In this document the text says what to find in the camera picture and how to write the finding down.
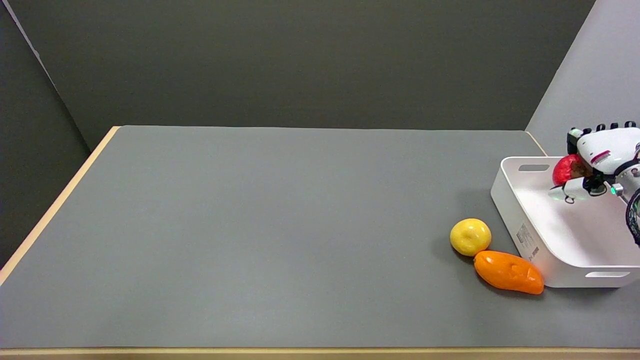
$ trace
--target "black cable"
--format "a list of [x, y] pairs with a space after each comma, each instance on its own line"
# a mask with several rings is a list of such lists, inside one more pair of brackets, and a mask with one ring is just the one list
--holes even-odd
[[631, 195], [631, 198], [629, 198], [626, 213], [627, 227], [631, 235], [633, 235], [636, 244], [640, 246], [640, 227], [638, 227], [637, 220], [638, 202], [640, 202], [640, 189], [636, 190], [636, 192]]

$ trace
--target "basket handle hole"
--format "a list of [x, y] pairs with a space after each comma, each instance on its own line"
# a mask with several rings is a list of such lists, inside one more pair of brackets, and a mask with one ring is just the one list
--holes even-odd
[[518, 168], [518, 171], [521, 172], [542, 172], [547, 171], [549, 169], [549, 165], [546, 164], [525, 164], [521, 165]]
[[590, 272], [584, 277], [625, 277], [631, 274], [628, 271], [612, 272], [612, 271], [594, 271]]

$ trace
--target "fake fruit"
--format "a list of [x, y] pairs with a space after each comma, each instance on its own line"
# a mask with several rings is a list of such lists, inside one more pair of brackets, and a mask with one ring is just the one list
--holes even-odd
[[458, 222], [449, 234], [451, 246], [465, 256], [474, 256], [489, 247], [491, 231], [489, 227], [476, 218]]
[[545, 289], [540, 271], [530, 262], [515, 255], [497, 251], [481, 251], [474, 257], [474, 268], [484, 281], [498, 289], [539, 295]]
[[578, 154], [563, 157], [554, 167], [553, 181], [555, 186], [564, 185], [577, 177], [590, 176], [591, 171], [584, 165]]

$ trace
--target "table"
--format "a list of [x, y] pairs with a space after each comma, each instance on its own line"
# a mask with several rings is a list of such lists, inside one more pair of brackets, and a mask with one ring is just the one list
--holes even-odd
[[449, 245], [477, 217], [515, 254], [489, 189], [542, 155], [523, 131], [114, 128], [0, 272], [0, 356], [637, 358], [640, 284], [497, 290]]

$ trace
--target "wooden table edge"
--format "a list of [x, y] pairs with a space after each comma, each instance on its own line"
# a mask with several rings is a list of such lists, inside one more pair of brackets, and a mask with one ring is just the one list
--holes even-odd
[[569, 359], [626, 360], [640, 358], [637, 348], [57, 348], [5, 349], [0, 359]]
[[86, 172], [89, 170], [93, 162], [98, 158], [98, 155], [102, 152], [107, 143], [111, 140], [113, 135], [115, 135], [116, 131], [120, 126], [112, 127], [107, 135], [104, 136], [102, 141], [98, 144], [95, 150], [89, 155], [89, 158], [84, 162], [84, 164], [80, 167], [80, 169], [76, 172], [76, 174], [71, 178], [69, 184], [62, 190], [58, 198], [51, 204], [46, 213], [42, 216], [40, 221], [36, 224], [36, 226], [31, 230], [31, 232], [27, 235], [24, 241], [20, 244], [18, 249], [13, 253], [13, 255], [9, 258], [9, 261], [0, 269], [0, 286], [5, 282], [5, 280], [9, 277], [13, 269], [18, 265], [18, 262], [22, 259], [22, 257], [27, 253], [29, 248], [36, 242], [40, 233], [47, 226], [49, 221], [53, 218], [53, 216], [58, 212], [62, 204], [65, 203], [66, 199], [69, 197], [76, 185], [80, 182]]
[[533, 137], [533, 134], [532, 134], [532, 133], [530, 133], [530, 132], [528, 132], [528, 131], [526, 131], [526, 130], [525, 130], [525, 133], [529, 134], [529, 136], [531, 137], [531, 140], [533, 140], [533, 142], [534, 142], [534, 143], [536, 143], [536, 145], [540, 148], [540, 151], [541, 151], [545, 156], [548, 156], [547, 152], [546, 152], [544, 149], [542, 149], [542, 145], [540, 145], [540, 143], [536, 140], [536, 138], [535, 138], [535, 137]]

